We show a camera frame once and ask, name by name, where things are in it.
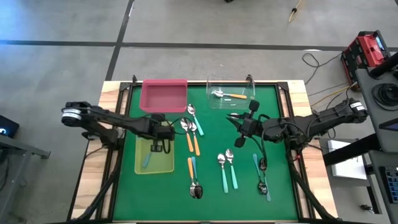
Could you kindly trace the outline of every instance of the green table mat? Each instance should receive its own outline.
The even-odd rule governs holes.
[[[145,114],[139,109],[141,88],[134,87],[131,117]],[[258,116],[268,114],[279,117],[277,95],[274,86],[256,87],[256,100],[260,102]],[[217,221],[217,220],[297,220],[289,168],[283,143],[266,142],[269,161],[267,181],[272,201],[257,191],[257,172],[252,154],[261,153],[253,140],[247,139],[244,147],[235,148],[239,136],[236,128],[225,119],[228,113],[244,110],[214,110],[206,99],[206,86],[189,86],[188,103],[195,106],[197,118],[204,136],[198,136],[201,156],[197,157],[199,182],[203,186],[203,198],[194,199],[189,194],[191,184],[187,158],[189,152],[185,135],[175,137],[175,169],[168,174],[138,175],[134,172],[135,135],[126,136],[123,163],[114,210],[115,221]],[[180,115],[167,114],[169,120]],[[179,125],[176,131],[183,132]],[[221,166],[218,153],[227,148],[234,152],[234,169],[239,189],[233,189],[231,168],[225,164],[229,193],[223,192]]]

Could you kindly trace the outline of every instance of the transparent bin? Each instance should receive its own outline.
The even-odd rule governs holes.
[[[246,110],[250,101],[255,99],[255,83],[251,75],[245,80],[222,79],[210,75],[207,78],[206,95],[212,109]]]

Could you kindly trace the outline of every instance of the wooden table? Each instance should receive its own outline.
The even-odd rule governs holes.
[[[264,81],[256,80],[257,82],[287,82],[289,84],[290,99],[293,107],[293,112],[295,116],[307,116],[310,115],[310,103],[308,101],[307,92],[305,89],[304,82],[302,80],[284,80],[284,81]],[[98,105],[104,109],[114,111],[116,107],[116,101],[119,93],[119,86],[121,82],[104,82],[103,89],[101,92],[101,98],[99,99]],[[287,102],[284,97],[282,97],[282,104],[285,116],[291,116],[287,110]],[[319,146],[317,140],[313,140],[311,144]],[[87,153],[94,151],[95,149],[101,147],[99,140],[91,141],[88,145]],[[104,164],[106,159],[107,149],[102,149],[88,157],[84,163],[83,170],[80,176],[80,183],[78,184],[78,191],[76,193],[76,199],[74,201],[74,206],[72,210],[71,217],[79,217],[87,208],[87,206],[92,202],[98,193],[101,180],[103,178]],[[303,159],[305,163],[305,170],[308,177],[308,183],[320,203],[326,208],[326,210],[337,217],[336,207],[333,200],[333,195],[331,192],[328,176],[326,173],[326,168],[323,163],[322,152],[318,149],[308,147],[303,151]],[[299,188],[300,201],[303,209],[303,216],[308,216],[307,203],[303,192]],[[103,214],[107,215],[109,206],[109,195],[111,189],[108,191],[105,198]]]

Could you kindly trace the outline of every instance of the concrete floor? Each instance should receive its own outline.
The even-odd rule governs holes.
[[[115,42],[128,0],[3,0],[1,40]],[[347,46],[361,30],[379,29],[389,47],[398,47],[398,7],[393,0],[307,0],[293,21],[296,1],[136,0],[124,42]],[[21,124],[17,138],[52,151],[34,158],[14,213],[28,223],[67,217],[87,141],[80,129],[65,127],[66,101],[98,102],[114,47],[0,45],[0,114]],[[244,78],[307,80],[313,68],[301,50],[146,49],[122,47],[112,80],[144,78]],[[320,62],[339,52],[313,52]],[[338,59],[320,68],[308,94],[346,82]],[[310,97],[314,103],[339,89]],[[350,93],[361,99],[361,95]],[[322,103],[319,109],[326,106]],[[373,133],[370,119],[337,127],[338,138]],[[369,203],[366,189],[333,189],[339,216],[357,222],[389,223],[386,213],[358,209]]]

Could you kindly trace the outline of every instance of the red plastic bin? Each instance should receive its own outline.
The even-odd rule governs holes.
[[[186,79],[144,80],[139,107],[147,113],[184,113],[187,88]]]

